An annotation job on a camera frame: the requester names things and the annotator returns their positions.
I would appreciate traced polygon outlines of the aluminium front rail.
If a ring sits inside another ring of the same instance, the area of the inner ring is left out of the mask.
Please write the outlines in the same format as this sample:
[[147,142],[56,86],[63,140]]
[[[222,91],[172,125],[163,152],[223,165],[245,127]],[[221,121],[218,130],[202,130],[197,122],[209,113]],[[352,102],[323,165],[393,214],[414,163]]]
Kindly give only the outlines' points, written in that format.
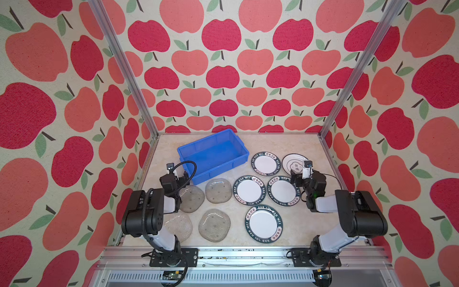
[[345,248],[313,267],[288,247],[192,247],[189,267],[152,259],[146,246],[106,248],[88,277],[90,287],[399,287],[384,248]]

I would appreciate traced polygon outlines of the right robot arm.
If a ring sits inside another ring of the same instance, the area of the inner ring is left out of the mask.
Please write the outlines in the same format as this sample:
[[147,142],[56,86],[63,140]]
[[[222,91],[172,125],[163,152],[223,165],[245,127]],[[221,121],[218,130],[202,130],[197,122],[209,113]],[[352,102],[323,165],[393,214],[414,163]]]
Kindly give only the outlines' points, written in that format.
[[336,190],[325,195],[326,176],[305,167],[301,173],[290,171],[292,185],[303,189],[305,203],[311,212],[337,213],[339,224],[323,235],[317,235],[300,256],[314,266],[337,259],[341,250],[360,239],[383,236],[388,223],[368,191]]

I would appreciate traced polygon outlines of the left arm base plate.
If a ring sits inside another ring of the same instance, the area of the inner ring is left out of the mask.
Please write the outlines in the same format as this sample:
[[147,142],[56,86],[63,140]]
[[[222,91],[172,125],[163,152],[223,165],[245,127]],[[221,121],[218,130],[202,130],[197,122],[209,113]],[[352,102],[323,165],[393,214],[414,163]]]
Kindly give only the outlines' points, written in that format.
[[153,251],[150,267],[196,267],[198,260],[197,248],[182,248],[180,252]]

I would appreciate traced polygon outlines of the blue plastic bin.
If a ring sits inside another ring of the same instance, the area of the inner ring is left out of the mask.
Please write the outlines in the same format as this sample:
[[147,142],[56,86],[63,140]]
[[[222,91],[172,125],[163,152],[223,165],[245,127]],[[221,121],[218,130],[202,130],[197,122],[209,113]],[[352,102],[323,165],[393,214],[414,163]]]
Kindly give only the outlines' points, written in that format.
[[183,145],[178,154],[194,185],[245,164],[249,157],[245,144],[231,129]]

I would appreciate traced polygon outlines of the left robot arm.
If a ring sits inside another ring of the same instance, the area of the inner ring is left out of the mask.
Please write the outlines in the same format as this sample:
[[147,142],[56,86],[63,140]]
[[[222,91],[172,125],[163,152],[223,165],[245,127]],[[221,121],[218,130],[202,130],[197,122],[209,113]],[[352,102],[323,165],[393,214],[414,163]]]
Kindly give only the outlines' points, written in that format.
[[161,259],[177,264],[184,256],[177,236],[163,229],[164,216],[178,212],[179,190],[189,183],[187,173],[177,177],[170,171],[160,178],[161,188],[132,192],[121,220],[122,232],[144,238]]

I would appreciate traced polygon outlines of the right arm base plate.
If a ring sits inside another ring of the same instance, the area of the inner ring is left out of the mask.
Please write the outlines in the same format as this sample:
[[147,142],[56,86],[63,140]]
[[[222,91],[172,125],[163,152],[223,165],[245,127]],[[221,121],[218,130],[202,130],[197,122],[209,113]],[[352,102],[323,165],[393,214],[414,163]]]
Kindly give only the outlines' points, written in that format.
[[321,249],[312,250],[311,248],[292,248],[286,254],[291,259],[295,267],[341,267],[339,254],[329,253]]

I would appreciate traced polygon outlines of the aluminium post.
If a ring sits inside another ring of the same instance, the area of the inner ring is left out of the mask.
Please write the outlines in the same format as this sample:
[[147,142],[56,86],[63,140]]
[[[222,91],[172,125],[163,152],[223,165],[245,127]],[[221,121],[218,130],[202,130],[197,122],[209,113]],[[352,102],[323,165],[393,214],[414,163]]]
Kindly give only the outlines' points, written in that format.
[[320,133],[318,135],[321,141],[325,139],[325,136],[329,132],[332,124],[335,122],[339,112],[344,106],[345,101],[350,96],[357,82],[360,80],[363,72],[365,71],[365,68],[373,59],[376,50],[379,48],[381,42],[383,41],[390,27],[392,26],[393,21],[395,20],[395,18],[398,17],[400,10],[403,9],[404,5],[407,2],[408,1],[395,0],[389,3],[388,7],[382,15],[379,24],[375,28],[375,32],[369,39],[366,48],[362,52],[362,56],[358,59],[357,64],[354,70],[352,71],[343,91],[339,93],[338,98],[330,114],[326,117],[324,125],[322,126]]
[[154,139],[159,138],[159,132],[154,123],[152,115],[149,112],[147,102],[143,96],[141,88],[137,84],[133,70],[125,55],[125,52],[120,45],[115,29],[112,26],[108,12],[106,11],[102,1],[89,1],[95,19],[104,33],[108,45],[117,61],[118,67],[123,74],[125,82],[133,95],[137,107]]

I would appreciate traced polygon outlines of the right aluminium post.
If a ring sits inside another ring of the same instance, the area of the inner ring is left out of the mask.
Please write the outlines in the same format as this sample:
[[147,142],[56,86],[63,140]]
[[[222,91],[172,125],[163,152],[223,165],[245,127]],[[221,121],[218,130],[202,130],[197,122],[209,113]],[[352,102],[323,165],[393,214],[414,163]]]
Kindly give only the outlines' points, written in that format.
[[382,15],[379,24],[375,28],[375,32],[369,39],[366,48],[362,52],[362,56],[358,59],[357,64],[354,70],[352,71],[343,91],[339,93],[338,98],[330,114],[326,117],[324,125],[322,126],[320,133],[318,135],[321,141],[325,139],[325,136],[329,132],[332,124],[335,122],[339,112],[344,106],[345,101],[350,96],[357,82],[360,80],[363,72],[365,71],[365,68],[373,59],[376,50],[379,48],[381,42],[383,41],[390,27],[392,26],[393,21],[395,20],[395,18],[398,17],[400,10],[403,9],[404,5],[407,2],[408,1],[395,0],[389,3],[388,7]]

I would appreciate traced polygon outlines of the left aluminium post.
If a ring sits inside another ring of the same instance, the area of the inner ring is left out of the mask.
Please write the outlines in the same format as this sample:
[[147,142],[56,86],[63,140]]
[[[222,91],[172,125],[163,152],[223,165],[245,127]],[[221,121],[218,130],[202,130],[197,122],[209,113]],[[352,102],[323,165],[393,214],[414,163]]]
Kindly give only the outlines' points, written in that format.
[[112,26],[108,12],[106,11],[102,1],[89,1],[95,19],[104,33],[108,45],[117,61],[118,67],[123,74],[125,82],[133,95],[137,107],[154,139],[159,138],[159,132],[154,123],[152,115],[149,112],[147,102],[143,96],[141,88],[137,84],[133,70],[125,55],[125,52],[120,45],[115,29]]

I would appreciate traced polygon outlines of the white plate green rim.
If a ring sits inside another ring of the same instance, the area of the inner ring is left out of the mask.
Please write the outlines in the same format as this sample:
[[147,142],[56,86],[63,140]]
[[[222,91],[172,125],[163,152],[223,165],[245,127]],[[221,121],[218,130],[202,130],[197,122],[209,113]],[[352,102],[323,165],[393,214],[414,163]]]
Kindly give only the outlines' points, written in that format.
[[265,199],[266,193],[262,180],[252,175],[238,178],[233,185],[233,196],[245,206],[260,204]]
[[262,244],[271,244],[282,236],[284,224],[275,208],[259,204],[247,211],[245,229],[253,240]]
[[262,151],[252,157],[251,166],[257,174],[264,177],[271,177],[279,173],[281,161],[275,154]]
[[290,182],[289,177],[277,176],[267,185],[269,198],[279,206],[290,207],[300,201],[300,190]]

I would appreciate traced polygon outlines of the white plate black rim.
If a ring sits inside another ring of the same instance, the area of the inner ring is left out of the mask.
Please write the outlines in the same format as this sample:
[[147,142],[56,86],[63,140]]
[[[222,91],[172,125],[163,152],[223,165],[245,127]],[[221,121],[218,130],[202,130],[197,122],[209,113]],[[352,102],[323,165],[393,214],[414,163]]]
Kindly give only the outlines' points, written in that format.
[[290,175],[292,171],[302,175],[305,161],[309,161],[309,159],[301,154],[288,154],[284,156],[282,160],[282,167],[288,175]]

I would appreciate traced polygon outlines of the clear glass plate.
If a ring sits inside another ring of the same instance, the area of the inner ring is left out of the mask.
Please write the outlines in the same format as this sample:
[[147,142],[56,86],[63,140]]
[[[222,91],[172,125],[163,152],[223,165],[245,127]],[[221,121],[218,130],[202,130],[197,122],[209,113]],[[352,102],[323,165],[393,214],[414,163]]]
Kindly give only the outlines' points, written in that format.
[[198,232],[210,242],[220,242],[224,240],[230,230],[230,217],[219,209],[209,209],[202,216]]
[[192,233],[192,222],[190,217],[184,213],[166,214],[164,216],[164,227],[173,235],[176,235],[180,243],[184,243]]
[[212,179],[206,184],[205,194],[210,203],[228,202],[233,196],[231,183],[222,178]]
[[180,210],[185,213],[195,212],[204,202],[205,193],[195,185],[189,185],[182,188],[179,192],[182,203]]

